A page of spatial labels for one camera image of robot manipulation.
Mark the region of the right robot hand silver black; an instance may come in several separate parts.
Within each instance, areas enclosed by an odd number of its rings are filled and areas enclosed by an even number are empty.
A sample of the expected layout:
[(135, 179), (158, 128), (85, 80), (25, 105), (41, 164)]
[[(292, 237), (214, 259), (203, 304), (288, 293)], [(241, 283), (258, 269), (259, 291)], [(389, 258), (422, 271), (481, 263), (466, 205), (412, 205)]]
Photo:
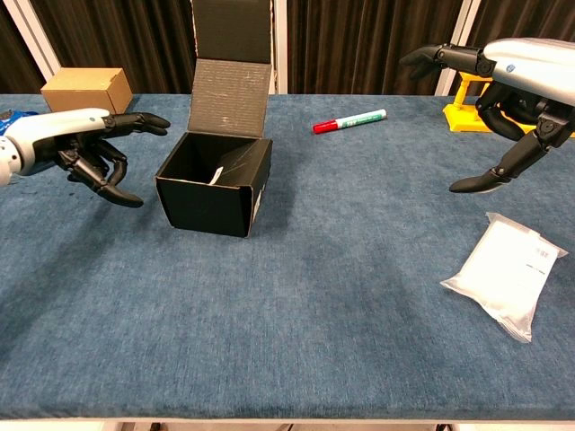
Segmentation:
[(431, 44), (400, 63), (411, 67), (412, 79), (444, 68), (491, 79), (475, 108), (488, 129), (515, 144), (483, 175), (454, 182), (453, 193), (485, 193), (507, 184), (575, 132), (575, 42), (507, 38), (482, 48)]

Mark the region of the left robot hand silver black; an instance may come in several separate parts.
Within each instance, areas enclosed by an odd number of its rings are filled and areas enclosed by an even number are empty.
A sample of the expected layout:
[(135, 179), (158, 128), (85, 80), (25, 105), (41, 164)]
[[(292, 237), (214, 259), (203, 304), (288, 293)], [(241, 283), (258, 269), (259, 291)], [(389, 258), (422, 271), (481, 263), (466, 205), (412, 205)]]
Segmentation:
[(21, 156), (21, 171), (14, 175), (31, 176), (56, 165), (69, 180), (83, 183), (112, 204), (138, 208), (143, 200), (118, 188), (127, 172), (127, 156), (107, 139), (134, 132), (165, 136), (169, 126), (168, 120), (152, 113), (85, 108), (18, 119), (4, 136)]

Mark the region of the black box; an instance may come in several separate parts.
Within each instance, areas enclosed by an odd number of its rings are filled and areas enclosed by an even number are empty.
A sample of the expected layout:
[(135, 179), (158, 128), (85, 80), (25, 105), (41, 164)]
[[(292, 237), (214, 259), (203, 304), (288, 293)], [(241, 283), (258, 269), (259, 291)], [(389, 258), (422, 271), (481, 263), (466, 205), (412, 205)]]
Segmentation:
[(272, 142), (263, 135), (271, 1), (190, 2), (197, 58), (189, 122), (155, 185), (173, 227), (246, 237), (271, 166)]

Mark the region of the small brown cardboard box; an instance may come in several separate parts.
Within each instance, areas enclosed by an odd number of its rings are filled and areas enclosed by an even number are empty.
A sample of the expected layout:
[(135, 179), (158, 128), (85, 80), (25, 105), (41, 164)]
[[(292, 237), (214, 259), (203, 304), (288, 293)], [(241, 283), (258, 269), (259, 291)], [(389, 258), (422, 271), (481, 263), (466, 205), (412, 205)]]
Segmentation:
[(120, 114), (133, 99), (128, 79), (119, 67), (62, 67), (40, 92), (53, 112), (101, 108)]

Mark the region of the blue cloth-covered table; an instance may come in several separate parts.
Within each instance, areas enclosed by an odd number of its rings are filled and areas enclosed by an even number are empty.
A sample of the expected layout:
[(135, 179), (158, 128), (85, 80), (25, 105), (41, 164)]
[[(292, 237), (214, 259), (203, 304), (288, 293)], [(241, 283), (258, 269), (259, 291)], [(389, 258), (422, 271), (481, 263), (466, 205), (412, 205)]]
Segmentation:
[[(167, 221), (154, 176), (186, 95), (137, 96), (169, 133), (115, 142), (139, 209), (57, 168), (14, 178), (0, 188), (0, 418), (574, 420), (575, 140), (492, 193), (453, 194), (509, 142), (451, 133), (444, 106), (271, 97), (270, 177), (245, 239)], [(440, 284), (488, 212), (568, 252), (528, 344)]]

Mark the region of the black pleated curtain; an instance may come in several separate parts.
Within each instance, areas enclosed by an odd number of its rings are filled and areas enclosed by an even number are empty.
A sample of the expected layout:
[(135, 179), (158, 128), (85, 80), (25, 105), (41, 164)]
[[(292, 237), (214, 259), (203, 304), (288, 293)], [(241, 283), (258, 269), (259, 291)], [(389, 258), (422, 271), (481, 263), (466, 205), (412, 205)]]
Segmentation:
[(190, 0), (31, 0), (62, 67), (120, 67), (133, 93), (189, 94)]
[(432, 95), (400, 59), (451, 40), (463, 0), (287, 0), (288, 90)]
[(504, 38), (575, 42), (575, 0), (482, 0), (467, 45)]
[(46, 81), (0, 0), (0, 94), (40, 94)]

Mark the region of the blue snack packet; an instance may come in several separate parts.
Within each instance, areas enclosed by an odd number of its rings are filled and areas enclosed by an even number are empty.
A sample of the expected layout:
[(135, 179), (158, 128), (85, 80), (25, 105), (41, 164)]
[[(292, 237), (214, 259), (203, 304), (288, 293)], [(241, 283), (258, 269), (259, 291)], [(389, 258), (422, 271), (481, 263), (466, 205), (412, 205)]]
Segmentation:
[(0, 136), (18, 119), (38, 115), (36, 111), (26, 110), (6, 110), (0, 112)]

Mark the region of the yellow test tube rack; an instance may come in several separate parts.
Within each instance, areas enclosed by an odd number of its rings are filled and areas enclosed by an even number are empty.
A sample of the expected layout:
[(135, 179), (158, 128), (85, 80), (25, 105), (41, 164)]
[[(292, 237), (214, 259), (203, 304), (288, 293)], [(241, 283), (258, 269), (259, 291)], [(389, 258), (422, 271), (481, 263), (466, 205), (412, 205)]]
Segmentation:
[[(513, 141), (530, 134), (553, 147), (561, 146), (575, 131), (575, 96), (560, 91), (557, 97), (550, 97), (549, 92), (540, 95), (490, 77), (460, 75), (455, 102), (444, 108), (452, 131), (490, 131)], [(473, 106), (464, 104), (471, 81), (487, 84)]]

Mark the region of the red capped white marker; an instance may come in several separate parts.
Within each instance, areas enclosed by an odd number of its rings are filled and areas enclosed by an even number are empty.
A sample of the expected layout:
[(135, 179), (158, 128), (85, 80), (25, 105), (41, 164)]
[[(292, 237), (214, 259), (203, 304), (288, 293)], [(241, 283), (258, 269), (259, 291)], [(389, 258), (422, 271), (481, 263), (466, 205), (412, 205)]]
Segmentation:
[(323, 134), (344, 128), (352, 128), (355, 126), (369, 124), (381, 121), (387, 118), (387, 111), (385, 109), (374, 110), (362, 114), (357, 114), (340, 119), (331, 119), (322, 123), (317, 123), (312, 126), (314, 134)]

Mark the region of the white sealed plastic pouch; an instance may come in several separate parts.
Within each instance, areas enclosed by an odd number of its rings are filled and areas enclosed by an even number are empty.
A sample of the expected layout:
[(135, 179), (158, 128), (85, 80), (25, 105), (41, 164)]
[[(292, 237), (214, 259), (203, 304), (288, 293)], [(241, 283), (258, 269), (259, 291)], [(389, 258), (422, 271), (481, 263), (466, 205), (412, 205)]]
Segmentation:
[(568, 252), (504, 215), (486, 216), (489, 226), (464, 265), (440, 284), (474, 300), (512, 338), (529, 343), (544, 284)]

